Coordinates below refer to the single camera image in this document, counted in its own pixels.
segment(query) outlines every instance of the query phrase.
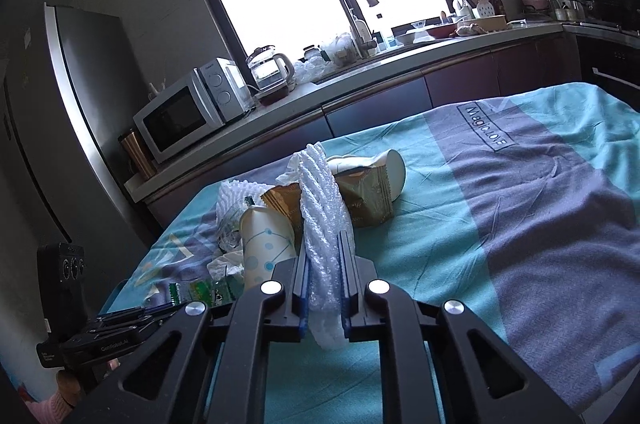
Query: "silver screw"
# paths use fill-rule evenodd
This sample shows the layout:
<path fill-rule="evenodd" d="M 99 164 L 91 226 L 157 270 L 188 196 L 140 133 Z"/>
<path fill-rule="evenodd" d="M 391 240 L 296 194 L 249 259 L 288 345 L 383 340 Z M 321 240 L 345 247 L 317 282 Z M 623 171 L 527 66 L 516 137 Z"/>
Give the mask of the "silver screw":
<path fill-rule="evenodd" d="M 455 299 L 450 299 L 446 303 L 444 303 L 444 309 L 449 312 L 449 314 L 462 314 L 465 311 L 465 306 L 460 303 L 460 301 L 456 301 Z"/>
<path fill-rule="evenodd" d="M 374 279 L 369 282 L 369 290 L 374 294 L 386 294 L 389 292 L 389 283 L 383 279 Z"/>
<path fill-rule="evenodd" d="M 207 309 L 207 306 L 202 301 L 192 301 L 185 306 L 184 311 L 187 315 L 200 315 Z"/>
<path fill-rule="evenodd" d="M 260 285 L 260 290 L 263 294 L 274 295 L 282 290 L 282 285 L 274 280 L 265 281 Z"/>

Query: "paper cup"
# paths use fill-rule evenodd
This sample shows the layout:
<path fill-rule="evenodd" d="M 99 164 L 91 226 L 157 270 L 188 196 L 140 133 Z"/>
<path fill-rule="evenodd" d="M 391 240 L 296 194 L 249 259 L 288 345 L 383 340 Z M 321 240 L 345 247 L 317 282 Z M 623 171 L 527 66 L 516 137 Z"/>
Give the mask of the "paper cup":
<path fill-rule="evenodd" d="M 291 223 L 269 207 L 249 207 L 240 218 L 240 236 L 245 289 L 270 280 L 276 263 L 296 257 Z"/>

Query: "red bowl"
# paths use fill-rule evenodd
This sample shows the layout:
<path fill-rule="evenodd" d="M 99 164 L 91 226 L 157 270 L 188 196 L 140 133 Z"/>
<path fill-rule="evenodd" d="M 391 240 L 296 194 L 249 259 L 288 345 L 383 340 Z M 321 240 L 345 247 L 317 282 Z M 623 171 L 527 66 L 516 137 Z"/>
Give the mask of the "red bowl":
<path fill-rule="evenodd" d="M 436 39 L 446 39 L 455 31 L 456 25 L 454 23 L 447 23 L 446 25 L 427 26 L 427 33 Z"/>

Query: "faucet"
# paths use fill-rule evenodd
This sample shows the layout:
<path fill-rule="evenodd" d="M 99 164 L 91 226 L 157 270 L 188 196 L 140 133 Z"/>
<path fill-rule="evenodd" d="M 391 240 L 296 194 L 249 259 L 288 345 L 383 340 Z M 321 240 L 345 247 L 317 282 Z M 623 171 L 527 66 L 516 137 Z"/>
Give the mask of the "faucet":
<path fill-rule="evenodd" d="M 380 2 L 378 0 L 367 0 L 367 3 L 370 7 L 374 7 Z M 349 21 L 349 26 L 351 27 L 351 37 L 353 38 L 353 42 L 355 42 L 356 44 L 356 49 L 361 58 L 367 58 L 367 56 L 369 55 L 367 54 L 367 51 L 377 47 L 378 44 L 375 39 L 371 39 L 371 41 L 365 41 L 360 37 L 355 20 L 353 19 L 353 15 L 349 10 L 349 7 L 347 6 L 347 1 L 340 0 L 340 4 L 342 5 L 342 10 L 344 10 L 345 15 L 347 16 L 347 20 Z"/>

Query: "blue dot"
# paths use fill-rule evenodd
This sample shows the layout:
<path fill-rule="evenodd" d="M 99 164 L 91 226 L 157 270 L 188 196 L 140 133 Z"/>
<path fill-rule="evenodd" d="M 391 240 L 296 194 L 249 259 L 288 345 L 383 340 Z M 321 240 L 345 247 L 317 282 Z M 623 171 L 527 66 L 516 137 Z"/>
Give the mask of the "blue dot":
<path fill-rule="evenodd" d="M 256 270 L 258 268 L 258 259 L 255 256 L 249 256 L 244 260 L 244 268 L 247 270 Z"/>

